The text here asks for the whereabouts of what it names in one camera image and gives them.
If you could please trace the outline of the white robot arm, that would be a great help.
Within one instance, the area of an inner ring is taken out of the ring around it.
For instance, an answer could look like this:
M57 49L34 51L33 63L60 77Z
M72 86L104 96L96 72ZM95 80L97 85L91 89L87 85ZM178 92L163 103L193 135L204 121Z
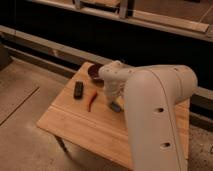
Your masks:
M124 99L133 171L187 171L175 105L194 94L195 72L185 65L126 67L113 61L98 75L108 103Z

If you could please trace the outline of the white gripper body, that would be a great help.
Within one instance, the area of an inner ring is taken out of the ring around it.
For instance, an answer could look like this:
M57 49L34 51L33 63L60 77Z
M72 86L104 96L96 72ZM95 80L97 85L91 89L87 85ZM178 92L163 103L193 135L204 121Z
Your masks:
M108 103L115 102L119 96L123 96L124 85L118 83L106 83L104 92Z

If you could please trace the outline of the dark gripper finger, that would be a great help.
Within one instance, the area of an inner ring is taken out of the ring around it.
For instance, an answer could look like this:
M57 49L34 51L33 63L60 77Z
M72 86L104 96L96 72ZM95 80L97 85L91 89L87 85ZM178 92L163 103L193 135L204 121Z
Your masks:
M121 107L120 107L117 103L114 103L114 102L112 102L112 103L110 104L110 108L111 108L114 112L117 112L117 113L119 113L119 112L122 111Z

